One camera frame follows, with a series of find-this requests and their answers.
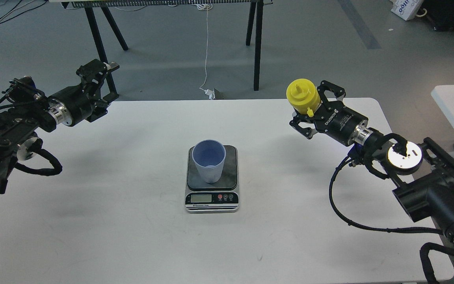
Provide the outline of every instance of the white cable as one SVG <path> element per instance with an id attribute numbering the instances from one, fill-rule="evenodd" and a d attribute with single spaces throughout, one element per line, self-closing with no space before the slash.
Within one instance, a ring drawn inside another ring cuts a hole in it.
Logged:
<path id="1" fill-rule="evenodd" d="M 143 7 L 141 7 L 141 8 L 135 9 L 135 10 L 124 10 L 124 9 L 120 9 L 119 7 L 115 7 L 115 9 L 119 9 L 120 11 L 139 11 L 139 10 L 145 8 L 145 7 L 146 7 L 146 6 L 143 6 Z"/>
<path id="2" fill-rule="evenodd" d="M 425 11 L 425 13 L 423 13 L 422 15 L 418 15 L 418 13 L 416 13 L 416 16 L 418 18 L 421 18 L 421 17 L 423 17 L 423 16 L 425 16 L 427 14 L 427 9 L 423 8 L 422 10 Z"/>
<path id="3" fill-rule="evenodd" d="M 207 90 L 203 89 L 202 86 L 206 84 L 206 80 L 208 79 L 208 70 L 206 69 L 207 63 L 208 63 L 208 45 L 209 45 L 209 24 L 208 24 L 208 15 L 209 15 L 209 10 L 206 10 L 206 59 L 204 60 L 204 83 L 199 87 L 201 90 L 206 92 Z"/>
<path id="4" fill-rule="evenodd" d="M 199 11 L 209 11 L 213 9 L 213 4 L 192 4 L 192 5 L 197 7 Z"/>

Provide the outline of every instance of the black cylinder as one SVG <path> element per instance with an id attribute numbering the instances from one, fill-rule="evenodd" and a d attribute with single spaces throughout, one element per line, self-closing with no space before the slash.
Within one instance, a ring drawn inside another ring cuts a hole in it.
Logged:
<path id="1" fill-rule="evenodd" d="M 352 134 L 359 124 L 367 122 L 367 117 L 347 108 L 342 102 L 330 102 L 329 111 L 320 112 L 322 120 L 316 120 L 316 129 L 325 133 L 345 146 L 352 144 Z"/>
<path id="2" fill-rule="evenodd" d="M 71 124 L 68 126 L 74 126 L 92 114 L 92 105 L 88 97 L 83 94 L 81 84 L 66 87 L 51 97 L 63 103 L 70 112 Z"/>

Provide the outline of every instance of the floor stripe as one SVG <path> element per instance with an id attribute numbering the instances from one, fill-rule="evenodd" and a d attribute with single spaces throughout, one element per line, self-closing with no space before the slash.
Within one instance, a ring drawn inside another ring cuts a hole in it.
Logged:
<path id="1" fill-rule="evenodd" d="M 353 6 L 352 2 L 350 0 L 337 0 L 337 2 L 339 2 L 342 10 L 346 13 L 346 16 L 353 24 L 355 30 L 357 30 L 357 34 L 360 36 L 362 42 L 364 42 L 365 47 L 367 47 L 368 50 L 380 49 L 380 44 L 369 27 L 365 24 L 357 9 Z"/>

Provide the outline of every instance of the white box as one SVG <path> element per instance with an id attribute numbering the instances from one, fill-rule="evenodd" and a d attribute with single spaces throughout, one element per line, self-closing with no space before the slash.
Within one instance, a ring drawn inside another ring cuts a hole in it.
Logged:
<path id="1" fill-rule="evenodd" d="M 423 0 L 396 0 L 393 3 L 391 11 L 400 18 L 408 21 L 416 16 L 422 3 Z"/>

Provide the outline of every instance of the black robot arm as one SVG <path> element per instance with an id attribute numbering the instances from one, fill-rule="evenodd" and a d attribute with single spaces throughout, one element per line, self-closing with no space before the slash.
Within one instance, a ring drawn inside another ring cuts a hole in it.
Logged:
<path id="1" fill-rule="evenodd" d="M 328 101 L 324 95 L 325 91 L 333 92 L 338 100 Z M 411 220 L 416 222 L 433 217 L 443 235 L 454 246 L 454 159 L 430 138 L 425 138 L 421 144 L 414 144 L 400 135 L 383 135 L 376 129 L 367 128 L 367 117 L 342 103 L 346 92 L 339 86 L 323 81 L 317 87 L 317 92 L 320 104 L 313 115 L 301 114 L 295 109 L 290 126 L 308 139 L 316 133 L 324 133 L 344 146 L 353 145 L 347 158 L 351 161 L 350 166 L 365 165 L 369 172 L 378 178 L 390 178 L 397 186 L 393 194 Z M 301 127 L 299 124 L 303 122 L 312 127 Z M 431 165 L 431 173 L 410 183 L 399 178 L 416 172 L 423 160 Z M 377 161 L 385 172 L 375 169 L 373 161 Z M 344 165 L 338 167 L 333 180 L 342 167 Z M 351 220 L 342 215 L 339 217 L 351 224 Z M 430 250 L 439 250 L 454 256 L 454 247 L 446 248 L 427 243 L 420 250 L 427 280 L 429 283 L 437 283 L 428 259 Z"/>
<path id="2" fill-rule="evenodd" d="M 30 174 L 53 176 L 62 171 L 59 161 L 42 149 L 43 141 L 36 135 L 39 127 L 52 132 L 60 123 L 74 126 L 82 120 L 92 122 L 105 115 L 111 102 L 118 98 L 116 93 L 101 97 L 101 87 L 106 76 L 117 70 L 116 63 L 92 60 L 81 66 L 76 74 L 81 83 L 66 87 L 47 97 L 38 90 L 31 77 L 14 79 L 3 92 L 0 104 L 8 100 L 11 104 L 0 106 L 0 194 L 4 194 L 7 178 L 13 169 Z M 50 162 L 50 169 L 30 169 L 18 161 L 40 155 Z"/>

